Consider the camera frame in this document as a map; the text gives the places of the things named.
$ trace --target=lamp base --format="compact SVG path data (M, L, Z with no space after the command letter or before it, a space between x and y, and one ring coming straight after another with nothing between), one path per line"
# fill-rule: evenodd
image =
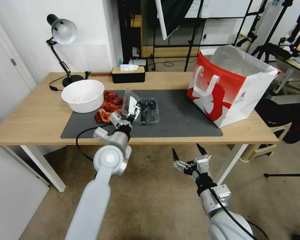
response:
M65 79L62 80L62 85L64 87L68 86L69 84L76 82L76 81L80 81L83 80L84 78L80 75L72 75L70 80L68 77L66 77Z

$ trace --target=whiteboard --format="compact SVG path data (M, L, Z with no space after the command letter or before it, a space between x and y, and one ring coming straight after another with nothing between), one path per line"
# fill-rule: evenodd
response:
M250 0L204 0L201 18L244 17ZM196 18L200 0L194 0L185 18Z
M200 44L215 45L234 43L242 21L242 18L206 20ZM200 49L206 48L217 48L217 46L200 47Z

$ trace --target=door hinge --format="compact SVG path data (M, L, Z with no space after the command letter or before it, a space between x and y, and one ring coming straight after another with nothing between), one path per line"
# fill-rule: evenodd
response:
M11 58L10 61L12 62L12 64L13 64L14 66L17 65L16 61L15 61L13 58Z

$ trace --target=gray desk mat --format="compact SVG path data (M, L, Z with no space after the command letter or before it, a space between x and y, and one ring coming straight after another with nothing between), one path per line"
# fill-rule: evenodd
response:
M112 91L119 97L124 91ZM186 97L186 90L134 90L140 98L156 98L160 121L155 125L133 124L131 137L209 137L222 136L222 131ZM96 111L73 112L65 126L61 138L76 138L77 135L98 124L94 119ZM111 134L114 126L104 128ZM92 138L94 130L83 133L80 138Z

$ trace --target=tissue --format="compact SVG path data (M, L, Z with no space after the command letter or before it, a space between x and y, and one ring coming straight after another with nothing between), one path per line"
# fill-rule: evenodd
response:
M121 64L120 65L120 71L135 71L138 69L138 65L132 65L132 64Z

